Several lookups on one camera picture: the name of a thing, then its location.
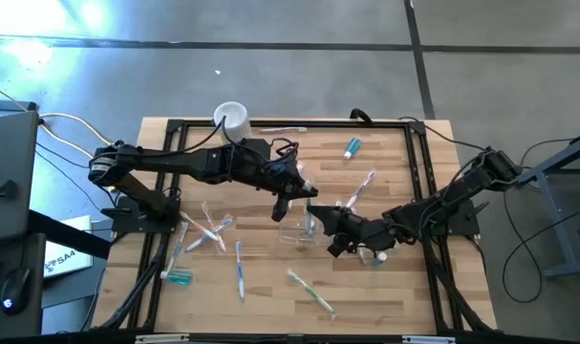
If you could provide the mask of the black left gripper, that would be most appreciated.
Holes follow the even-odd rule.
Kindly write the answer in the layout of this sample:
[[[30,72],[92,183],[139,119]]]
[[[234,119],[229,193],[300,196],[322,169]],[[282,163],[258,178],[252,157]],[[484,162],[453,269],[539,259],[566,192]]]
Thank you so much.
[[[296,161],[299,143],[297,141],[285,140],[285,145],[278,148],[276,153],[279,158],[265,163],[263,171],[268,178],[272,187],[272,193],[277,196],[277,202],[273,206],[271,219],[280,222],[288,212],[289,201],[294,199],[313,198],[318,196],[318,189],[313,187],[309,180],[303,179],[298,175],[295,183],[279,184],[273,180],[265,171],[267,165],[279,161]]]

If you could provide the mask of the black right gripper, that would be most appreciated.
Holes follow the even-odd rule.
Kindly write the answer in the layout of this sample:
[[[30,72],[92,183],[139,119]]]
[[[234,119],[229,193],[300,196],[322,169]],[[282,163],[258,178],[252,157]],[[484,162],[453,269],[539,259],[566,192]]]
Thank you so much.
[[[358,247],[365,247],[373,255],[375,252],[384,251],[391,247],[391,221],[384,219],[384,231],[362,243],[357,243],[352,234],[352,221],[350,217],[355,215],[349,208],[336,205],[308,205],[307,210],[313,216],[320,218],[324,227],[324,234],[333,237],[328,247],[328,252],[338,257],[344,251],[357,253]]]

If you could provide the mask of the clear acrylic organizer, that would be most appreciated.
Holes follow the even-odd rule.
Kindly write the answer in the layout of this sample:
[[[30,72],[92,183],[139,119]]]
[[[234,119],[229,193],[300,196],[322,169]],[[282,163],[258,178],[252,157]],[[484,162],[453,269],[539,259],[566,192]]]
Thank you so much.
[[[324,227],[320,220],[311,215],[314,221],[312,235],[304,231],[305,202],[292,201],[288,213],[279,223],[279,241],[300,247],[323,247],[332,242],[332,238],[324,234]]]

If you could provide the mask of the black hook clamp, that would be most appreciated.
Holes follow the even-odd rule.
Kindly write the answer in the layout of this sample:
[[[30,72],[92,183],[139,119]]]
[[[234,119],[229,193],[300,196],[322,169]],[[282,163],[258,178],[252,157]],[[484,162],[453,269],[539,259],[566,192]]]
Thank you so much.
[[[359,108],[354,108],[351,111],[349,119],[360,120],[368,125],[372,125],[374,123],[373,120],[370,118],[370,116],[367,115],[363,110],[361,110]]]

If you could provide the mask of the white wipes canister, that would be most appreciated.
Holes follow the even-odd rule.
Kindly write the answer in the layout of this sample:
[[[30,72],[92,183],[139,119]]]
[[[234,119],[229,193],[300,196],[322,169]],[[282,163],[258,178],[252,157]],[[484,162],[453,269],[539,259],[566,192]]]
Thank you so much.
[[[251,137],[251,126],[247,108],[236,101],[228,101],[220,104],[213,113],[215,125],[225,119],[225,124],[219,129],[223,143],[229,143],[224,132],[235,142]]]

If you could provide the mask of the silver aluminium bar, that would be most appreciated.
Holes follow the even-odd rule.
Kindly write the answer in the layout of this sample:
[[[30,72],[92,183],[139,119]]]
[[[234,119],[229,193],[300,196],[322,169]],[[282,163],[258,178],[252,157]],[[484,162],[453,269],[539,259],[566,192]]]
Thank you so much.
[[[188,341],[188,333],[153,333],[137,335],[134,344],[183,344]]]
[[[402,344],[457,344],[457,340],[448,336],[404,335]]]

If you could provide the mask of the white printed box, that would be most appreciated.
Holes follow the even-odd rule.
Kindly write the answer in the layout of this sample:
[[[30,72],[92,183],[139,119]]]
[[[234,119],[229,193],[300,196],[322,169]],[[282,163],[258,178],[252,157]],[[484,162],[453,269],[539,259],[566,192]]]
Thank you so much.
[[[92,219],[90,215],[63,220],[62,224],[71,226],[80,231],[92,233]],[[81,269],[87,269],[92,265],[93,257],[91,255],[50,241],[46,242],[45,263],[43,268],[43,277],[45,279]]]

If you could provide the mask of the blue grey metal stand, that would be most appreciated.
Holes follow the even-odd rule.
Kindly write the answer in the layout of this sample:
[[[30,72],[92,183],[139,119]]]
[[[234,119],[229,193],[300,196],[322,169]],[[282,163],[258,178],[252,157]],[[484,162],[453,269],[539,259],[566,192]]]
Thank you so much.
[[[580,137],[567,142],[519,177],[520,186],[537,183],[563,255],[561,264],[542,270],[548,280],[580,274]]]

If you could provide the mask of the black side desk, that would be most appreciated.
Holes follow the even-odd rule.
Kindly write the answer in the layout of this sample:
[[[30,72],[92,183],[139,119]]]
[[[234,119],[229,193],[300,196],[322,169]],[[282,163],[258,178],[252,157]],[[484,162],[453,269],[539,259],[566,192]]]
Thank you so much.
[[[19,267],[31,269],[29,299],[25,309],[16,315],[6,315],[0,307],[0,339],[40,335],[47,241],[101,259],[108,257],[111,247],[111,243],[105,239],[32,210],[23,235],[0,241],[0,290],[10,270]]]

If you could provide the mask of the black computer tower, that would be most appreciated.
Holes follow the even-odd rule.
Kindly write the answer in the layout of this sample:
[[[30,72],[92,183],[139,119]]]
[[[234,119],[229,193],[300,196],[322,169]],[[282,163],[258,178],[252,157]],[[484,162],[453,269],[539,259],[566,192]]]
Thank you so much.
[[[0,117],[0,241],[27,230],[38,114]]]

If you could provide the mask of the black computer mouse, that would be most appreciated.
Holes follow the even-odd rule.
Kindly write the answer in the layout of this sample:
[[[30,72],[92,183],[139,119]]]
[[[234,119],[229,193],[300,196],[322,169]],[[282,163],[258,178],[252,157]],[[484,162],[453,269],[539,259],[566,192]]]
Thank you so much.
[[[19,267],[6,275],[0,290],[0,307],[6,315],[22,312],[28,304],[31,269]]]

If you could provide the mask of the black aluminium rig frame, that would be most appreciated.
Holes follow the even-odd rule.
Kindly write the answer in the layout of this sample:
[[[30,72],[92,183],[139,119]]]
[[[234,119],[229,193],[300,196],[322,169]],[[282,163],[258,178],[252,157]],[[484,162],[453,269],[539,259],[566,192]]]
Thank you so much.
[[[258,129],[307,127],[305,133],[261,134]],[[455,146],[430,137],[420,121],[264,120],[256,121],[249,139],[271,144],[270,158],[285,140],[297,141],[296,161],[303,178],[318,189],[311,205],[345,206],[371,170],[374,179],[359,196],[354,214],[375,220],[397,206],[426,199],[462,172]],[[204,120],[175,119],[163,126],[143,121],[137,145],[164,152],[191,152],[221,146],[220,127]],[[355,156],[343,154],[352,138],[362,141]],[[95,333],[114,330],[143,333],[240,334],[248,340],[276,340],[301,334],[321,340],[351,334],[447,335],[470,328],[492,332],[481,317],[491,310],[481,256],[462,239],[439,236],[442,223],[430,223],[421,240],[384,250],[387,260],[373,266],[357,253],[338,257],[328,246],[300,247],[279,241],[280,222],[271,219],[277,198],[242,183],[207,184],[187,175],[133,170],[150,189],[180,201],[179,221],[170,233],[128,232],[111,248],[92,325]],[[215,241],[201,205],[207,201],[216,224]],[[181,221],[189,227],[173,270],[193,275],[189,286],[161,280]],[[238,293],[236,241],[242,242],[245,302]],[[330,316],[287,276],[292,269],[336,311]]]

